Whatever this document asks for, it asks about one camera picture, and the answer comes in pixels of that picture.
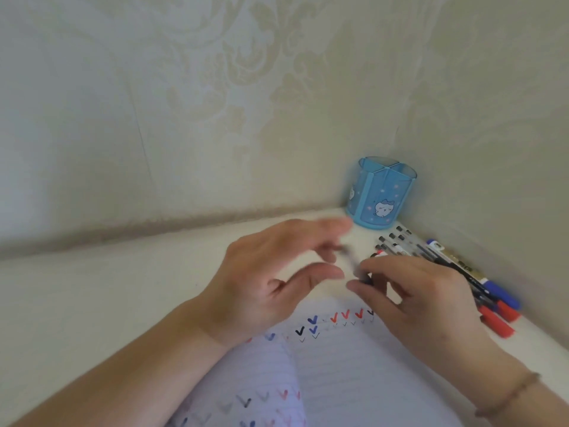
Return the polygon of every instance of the forearm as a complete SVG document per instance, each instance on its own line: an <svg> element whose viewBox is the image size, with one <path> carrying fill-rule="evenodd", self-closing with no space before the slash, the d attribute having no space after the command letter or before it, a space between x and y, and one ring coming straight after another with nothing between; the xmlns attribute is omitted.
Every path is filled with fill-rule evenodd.
<svg viewBox="0 0 569 427"><path fill-rule="evenodd" d="M14 424L162 427L225 349L192 325L196 301L162 321Z"/></svg>
<svg viewBox="0 0 569 427"><path fill-rule="evenodd" d="M487 359L470 363L449 380L478 409L502 403L531 371L499 348ZM569 420L569 405L540 381L523 389L488 421L494 427L561 427Z"/></svg>

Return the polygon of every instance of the cartoon character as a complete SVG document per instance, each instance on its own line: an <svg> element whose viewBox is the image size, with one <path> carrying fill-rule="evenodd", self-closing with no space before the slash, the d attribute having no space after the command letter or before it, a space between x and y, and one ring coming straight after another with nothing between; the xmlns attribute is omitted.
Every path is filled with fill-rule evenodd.
<svg viewBox="0 0 569 427"><path fill-rule="evenodd" d="M395 201L388 201L387 199L382 200L375 205L375 215L379 217L387 216L391 211L393 211L394 205Z"/></svg>

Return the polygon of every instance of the translucent blue cup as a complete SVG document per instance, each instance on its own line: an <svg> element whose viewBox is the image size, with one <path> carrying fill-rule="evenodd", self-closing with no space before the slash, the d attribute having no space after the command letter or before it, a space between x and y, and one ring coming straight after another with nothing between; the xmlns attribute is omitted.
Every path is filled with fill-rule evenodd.
<svg viewBox="0 0 569 427"><path fill-rule="evenodd" d="M389 157L364 157L359 168L346 212L364 228L388 229L395 223L417 173Z"/></svg>

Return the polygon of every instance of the notebook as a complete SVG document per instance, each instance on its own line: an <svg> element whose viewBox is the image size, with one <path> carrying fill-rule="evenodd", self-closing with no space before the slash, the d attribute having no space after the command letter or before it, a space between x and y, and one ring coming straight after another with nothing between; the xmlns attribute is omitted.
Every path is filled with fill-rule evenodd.
<svg viewBox="0 0 569 427"><path fill-rule="evenodd" d="M455 427L427 369L361 302L303 302L229 352L167 427Z"/></svg>

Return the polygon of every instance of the bracelet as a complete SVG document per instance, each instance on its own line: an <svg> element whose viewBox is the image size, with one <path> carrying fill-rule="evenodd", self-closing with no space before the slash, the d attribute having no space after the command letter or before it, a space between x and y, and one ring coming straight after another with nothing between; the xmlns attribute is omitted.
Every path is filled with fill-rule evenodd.
<svg viewBox="0 0 569 427"><path fill-rule="evenodd" d="M512 400L516 399L528 387L535 384L540 377L541 375L539 373L530 373L530 375L528 375L528 377L526 377L526 379L524 379L523 382L514 389L514 391L509 393L501 403L497 404L493 408L489 408L486 410L477 409L474 415L477 418L490 418L499 414L506 407L508 407L508 405L512 402Z"/></svg>

